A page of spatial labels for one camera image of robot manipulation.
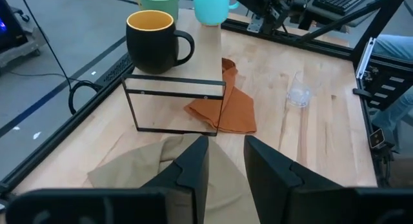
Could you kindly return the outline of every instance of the khaki fabric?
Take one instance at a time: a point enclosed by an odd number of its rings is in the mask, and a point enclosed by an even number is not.
[[[139,188],[186,150],[198,134],[168,137],[131,150],[88,173],[95,188]],[[209,181],[205,224],[259,223],[248,181],[209,139]]]

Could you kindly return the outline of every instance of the person's leg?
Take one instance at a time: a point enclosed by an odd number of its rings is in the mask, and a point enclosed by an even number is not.
[[[413,61],[413,37],[380,35],[376,39],[373,53],[394,57],[401,60]],[[399,99],[386,110],[379,111],[372,119],[372,124],[383,129],[387,141],[396,144],[393,135],[397,123],[413,107],[413,88],[407,90]]]

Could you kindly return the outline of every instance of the wooden tabletop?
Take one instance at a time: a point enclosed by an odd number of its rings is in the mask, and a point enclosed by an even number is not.
[[[180,13],[186,15],[186,19],[180,17],[180,21],[196,23],[193,11],[180,10]],[[238,15],[230,15],[230,18],[248,21],[247,17]],[[218,26],[210,30],[221,33],[219,40],[222,48],[221,51],[203,53],[206,57],[216,59],[222,56],[236,63],[239,70],[236,86],[254,99],[256,137],[343,186],[377,186],[361,104],[359,98],[352,94],[356,81],[351,62],[221,31]],[[288,30],[293,34],[306,33],[294,28]],[[218,44],[218,38],[211,39]],[[346,45],[344,41],[327,36],[319,39]],[[306,108],[296,108],[286,102],[288,87],[297,71],[304,72],[307,78],[317,78],[319,75],[323,78],[323,85]],[[206,127],[182,112],[183,106],[191,102],[190,99],[169,98],[136,98],[134,105],[141,107],[136,112],[146,118],[147,125],[156,123],[163,128]],[[14,192],[20,194],[36,188],[91,187],[87,178],[91,170],[129,150],[168,136],[170,134],[137,132],[125,93],[119,86]],[[244,135],[220,132],[212,139],[245,175]]]

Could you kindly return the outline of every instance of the black metal frame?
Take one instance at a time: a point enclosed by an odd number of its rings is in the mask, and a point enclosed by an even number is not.
[[[239,21],[228,19],[222,25],[222,29],[234,31],[240,34],[246,34],[249,36],[258,37],[268,41],[281,43],[284,45],[294,46],[304,50],[310,50],[320,54],[325,54],[340,59],[345,59],[353,62],[354,68],[358,65],[360,56],[363,53],[363,48],[367,41],[371,37],[377,37],[378,34],[384,29],[390,18],[394,15],[397,8],[401,5],[403,0],[387,0],[385,7],[383,7],[379,14],[374,18],[372,24],[369,26],[363,37],[360,39],[357,47],[354,50],[351,48],[337,46],[330,43],[312,39],[314,34],[309,36],[303,36],[306,41],[297,41],[300,36],[288,35],[284,32],[275,31],[272,34],[258,33],[254,34],[247,31],[248,24]],[[0,201],[1,199],[9,198],[12,195],[12,190],[18,186],[18,184],[24,180],[24,178],[33,171],[33,169],[42,162],[59,144],[72,132],[78,125],[80,125],[85,118],[87,118],[99,105],[102,103],[121,83],[122,74],[132,73],[134,67],[129,60],[126,60],[127,54],[125,54],[105,75],[103,75],[98,81],[103,83],[103,88],[92,98],[84,107],[76,112],[61,128],[59,128],[52,136],[50,136],[40,147],[38,147],[32,154],[30,154],[22,163],[19,164],[7,177],[0,181]],[[398,77],[410,78],[412,76],[413,68],[412,64],[406,61],[399,61],[390,59],[383,56],[372,55],[369,61],[369,66],[373,68],[380,68],[385,71],[385,75],[397,74]],[[365,85],[363,80],[357,79],[357,89],[365,90],[370,94],[374,94],[379,85]],[[365,127],[367,134],[373,133],[373,128],[370,122],[367,107],[371,97],[360,96],[360,105],[363,111],[363,118],[365,121]],[[383,175],[380,164],[383,159],[383,153],[375,150],[371,151],[372,159],[376,177],[378,179],[379,186],[383,186],[386,183],[386,177]]]
[[[125,91],[126,98],[129,104],[129,108],[132,113],[132,117],[134,118],[134,123],[135,123],[137,131],[169,133],[169,134],[196,133],[196,134],[203,134],[203,135],[212,136],[212,137],[217,136],[219,124],[221,122],[222,108],[223,108],[223,103],[224,103],[224,94],[225,94],[225,90],[227,89],[227,86],[225,85],[226,83],[224,81],[211,81],[211,80],[204,80],[204,79],[186,79],[186,78],[164,77],[164,76],[146,76],[146,75],[135,75],[135,74],[124,74],[121,77],[121,79],[122,79],[123,90]],[[164,91],[151,91],[151,90],[144,90],[144,89],[131,89],[131,88],[127,88],[126,86],[127,79],[144,79],[147,81],[168,81],[168,82],[175,82],[175,83],[191,83],[191,84],[198,84],[198,85],[216,85],[216,86],[223,87],[222,89],[223,93],[221,96],[212,96],[208,94],[189,94],[189,93],[180,93],[180,92],[164,92]],[[219,117],[218,117],[218,126],[216,128],[216,131],[215,132],[202,132],[202,131],[195,131],[195,130],[176,130],[176,129],[167,129],[167,128],[140,127],[137,124],[134,106],[130,99],[131,94],[220,100],[221,105],[219,109],[220,111],[219,111]]]

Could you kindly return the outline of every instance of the orange napkin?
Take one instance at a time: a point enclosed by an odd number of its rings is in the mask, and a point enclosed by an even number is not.
[[[256,132],[254,100],[234,86],[238,73],[235,63],[229,59],[222,59],[222,71],[223,80],[227,86],[224,101],[196,99],[187,105],[184,110],[216,129],[218,127],[219,108],[221,102],[223,102],[219,130],[239,134]]]

